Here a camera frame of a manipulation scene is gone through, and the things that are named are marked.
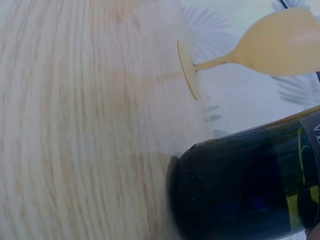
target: palm leaf print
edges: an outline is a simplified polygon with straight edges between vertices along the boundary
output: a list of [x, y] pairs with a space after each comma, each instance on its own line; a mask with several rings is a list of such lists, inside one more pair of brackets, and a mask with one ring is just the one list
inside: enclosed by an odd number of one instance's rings
[[234, 35], [228, 32], [232, 25], [217, 11], [184, 7], [183, 12], [192, 37], [194, 50], [203, 59], [216, 58], [234, 46]]

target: bottle label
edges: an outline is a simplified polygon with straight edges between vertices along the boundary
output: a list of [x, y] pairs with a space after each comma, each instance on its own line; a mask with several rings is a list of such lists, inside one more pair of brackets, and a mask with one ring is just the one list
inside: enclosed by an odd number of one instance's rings
[[[309, 116], [300, 119], [300, 122], [311, 143], [314, 158], [316, 161], [318, 177], [320, 181], [320, 111], [314, 112]], [[313, 199], [319, 205], [319, 186], [317, 186], [317, 196], [313, 196]], [[314, 225], [318, 224], [319, 222], [320, 222], [320, 210], [318, 208]]]

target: glass stem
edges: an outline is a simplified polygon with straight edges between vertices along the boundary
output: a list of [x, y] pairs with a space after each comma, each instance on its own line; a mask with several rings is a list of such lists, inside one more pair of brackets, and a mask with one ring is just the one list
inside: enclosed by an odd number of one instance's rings
[[230, 64], [233, 63], [233, 57], [231, 56], [231, 53], [218, 57], [216, 59], [210, 60], [210, 61], [206, 61], [200, 64], [195, 64], [195, 71], [200, 71], [200, 70], [206, 70], [206, 69], [211, 69], [213, 67], [222, 65], [222, 64]]

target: leaf pattern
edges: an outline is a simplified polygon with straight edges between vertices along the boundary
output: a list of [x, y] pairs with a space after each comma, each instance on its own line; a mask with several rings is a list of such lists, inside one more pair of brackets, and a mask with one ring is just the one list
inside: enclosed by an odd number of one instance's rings
[[234, 35], [228, 32], [232, 25], [222, 14], [196, 6], [184, 7], [183, 12], [199, 61], [216, 58], [234, 46]]
[[[284, 0], [284, 3], [288, 8], [303, 7], [309, 10], [311, 9], [311, 7], [308, 4], [306, 4], [305, 0]], [[275, 2], [273, 2], [271, 6], [273, 11], [275, 12], [280, 12], [285, 9], [283, 4], [279, 0], [276, 0]]]

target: wood grain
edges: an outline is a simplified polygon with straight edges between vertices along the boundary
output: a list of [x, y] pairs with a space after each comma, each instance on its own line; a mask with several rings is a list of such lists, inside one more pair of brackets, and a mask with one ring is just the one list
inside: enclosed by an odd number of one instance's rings
[[174, 0], [0, 0], [0, 239], [179, 239], [173, 155], [208, 137]]

